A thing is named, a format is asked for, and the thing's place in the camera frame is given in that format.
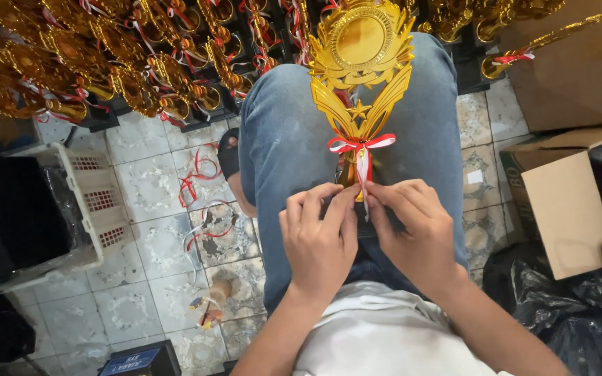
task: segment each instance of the leg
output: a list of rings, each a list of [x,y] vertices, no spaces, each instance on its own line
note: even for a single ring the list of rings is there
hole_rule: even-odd
[[[394,133],[397,141],[373,151],[373,159],[382,165],[374,173],[385,185],[423,179],[437,191],[443,207],[454,219],[454,258],[468,268],[462,228],[464,167],[456,111],[456,73],[436,38],[424,33],[413,35],[415,58],[410,85],[380,132]],[[381,88],[382,85],[362,91],[362,102],[371,104]],[[380,250],[377,239],[360,242],[390,287],[417,293]]]
[[[294,193],[334,181],[338,155],[326,148],[334,134],[315,106],[308,70],[283,64],[263,75],[247,94],[239,134],[241,183],[257,208],[271,314],[292,277],[278,213]]]

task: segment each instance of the person's right hand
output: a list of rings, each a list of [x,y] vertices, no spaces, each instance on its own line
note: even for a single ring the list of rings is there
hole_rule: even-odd
[[[366,183],[371,220],[380,248],[415,287],[431,300],[450,292],[468,278],[454,261],[452,217],[440,204],[438,194],[421,179],[391,186]],[[396,234],[384,205],[394,210],[406,227]]]

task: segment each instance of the cardboard flap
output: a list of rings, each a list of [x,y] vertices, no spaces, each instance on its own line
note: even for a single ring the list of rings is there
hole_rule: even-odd
[[[602,202],[589,153],[537,167],[522,178],[554,277],[602,268]]]
[[[582,128],[554,136],[551,139],[537,142],[540,149],[582,148],[593,149],[602,145],[602,126]]]

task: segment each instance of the white t-shirt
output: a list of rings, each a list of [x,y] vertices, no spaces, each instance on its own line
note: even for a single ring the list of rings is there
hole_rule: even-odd
[[[342,286],[299,351],[292,376],[496,376],[440,307],[377,282]],[[499,372],[498,376],[512,376]]]

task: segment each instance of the sandal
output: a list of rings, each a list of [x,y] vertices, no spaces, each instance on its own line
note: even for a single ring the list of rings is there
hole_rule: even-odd
[[[217,146],[217,162],[225,180],[241,170],[238,165],[238,146],[230,147],[229,145],[231,137],[238,140],[238,128],[232,128],[225,132]]]

